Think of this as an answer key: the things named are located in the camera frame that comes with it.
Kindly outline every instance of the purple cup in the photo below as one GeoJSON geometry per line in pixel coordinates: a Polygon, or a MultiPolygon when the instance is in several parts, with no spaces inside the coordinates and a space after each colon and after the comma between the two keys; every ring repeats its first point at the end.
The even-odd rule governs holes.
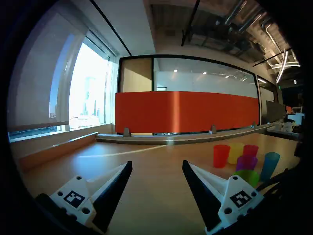
{"type": "Polygon", "coordinates": [[[255,156],[241,156],[237,160],[236,171],[239,170],[254,170],[257,164],[255,156]]]}

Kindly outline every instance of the orange panel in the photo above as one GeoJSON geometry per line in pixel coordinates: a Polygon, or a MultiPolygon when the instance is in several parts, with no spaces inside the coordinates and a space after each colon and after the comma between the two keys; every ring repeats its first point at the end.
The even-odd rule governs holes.
{"type": "Polygon", "coordinates": [[[291,113],[292,113],[292,108],[291,108],[291,107],[289,107],[289,106],[286,105],[286,109],[287,109],[288,114],[291,114],[291,113]]]}
{"type": "Polygon", "coordinates": [[[257,98],[229,94],[162,91],[115,96],[115,130],[123,132],[198,132],[247,127],[259,122],[257,98]]]}

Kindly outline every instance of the blue cup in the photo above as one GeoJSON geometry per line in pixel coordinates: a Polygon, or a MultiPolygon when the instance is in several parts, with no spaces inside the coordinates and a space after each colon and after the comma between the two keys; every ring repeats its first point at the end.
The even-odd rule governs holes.
{"type": "Polygon", "coordinates": [[[279,159],[280,155],[278,153],[270,152],[265,154],[265,161],[260,175],[260,181],[267,181],[271,178],[279,159]]]}

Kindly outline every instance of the table surface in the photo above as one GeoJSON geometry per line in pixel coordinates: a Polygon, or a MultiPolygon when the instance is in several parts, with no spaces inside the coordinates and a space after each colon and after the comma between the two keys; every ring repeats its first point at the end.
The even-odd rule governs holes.
{"type": "Polygon", "coordinates": [[[293,155],[296,141],[263,134],[186,145],[94,142],[34,168],[23,179],[34,197],[40,193],[50,195],[75,175],[90,179],[132,161],[132,174],[106,234],[205,234],[204,222],[182,172],[182,162],[188,160],[227,179],[235,172],[236,165],[214,168],[213,146],[234,142],[259,146],[255,168],[259,173],[267,152],[281,156],[273,175],[299,162],[293,155]]]}

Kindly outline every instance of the green cup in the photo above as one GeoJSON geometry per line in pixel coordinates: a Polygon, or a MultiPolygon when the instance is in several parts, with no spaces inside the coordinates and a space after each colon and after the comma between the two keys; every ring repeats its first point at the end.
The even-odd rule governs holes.
{"type": "Polygon", "coordinates": [[[245,180],[252,187],[256,187],[260,179],[259,174],[254,170],[239,170],[239,171],[236,171],[234,175],[239,175],[243,180],[245,180]]]}

